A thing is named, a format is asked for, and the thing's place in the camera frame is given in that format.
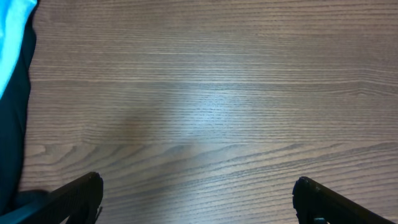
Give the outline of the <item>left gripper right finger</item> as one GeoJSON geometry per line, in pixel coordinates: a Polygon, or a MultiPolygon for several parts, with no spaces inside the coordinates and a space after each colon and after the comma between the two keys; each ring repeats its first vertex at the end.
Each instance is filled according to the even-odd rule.
{"type": "Polygon", "coordinates": [[[292,195],[300,224],[394,224],[308,177],[296,181],[292,195]]]}

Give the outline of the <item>light blue t-shirt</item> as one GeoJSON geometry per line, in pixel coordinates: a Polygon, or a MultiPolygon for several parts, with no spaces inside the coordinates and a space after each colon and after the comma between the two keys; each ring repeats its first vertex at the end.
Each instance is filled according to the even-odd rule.
{"type": "Polygon", "coordinates": [[[1,0],[1,96],[19,58],[25,25],[37,0],[1,0]]]}

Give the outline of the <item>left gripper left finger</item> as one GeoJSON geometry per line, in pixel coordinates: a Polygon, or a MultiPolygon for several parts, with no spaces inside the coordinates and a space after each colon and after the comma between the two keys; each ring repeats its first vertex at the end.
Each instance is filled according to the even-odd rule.
{"type": "Polygon", "coordinates": [[[101,212],[103,179],[89,172],[1,216],[1,223],[94,224],[101,212]]]}

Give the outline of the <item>black t-shirt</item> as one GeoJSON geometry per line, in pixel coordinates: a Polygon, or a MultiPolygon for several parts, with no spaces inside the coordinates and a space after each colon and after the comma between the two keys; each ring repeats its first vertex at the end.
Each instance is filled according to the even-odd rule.
{"type": "Polygon", "coordinates": [[[47,194],[45,190],[19,189],[24,166],[27,106],[31,89],[29,67],[36,46],[32,22],[38,5],[37,0],[37,5],[25,25],[14,72],[1,96],[1,215],[23,206],[39,195],[47,194]]]}

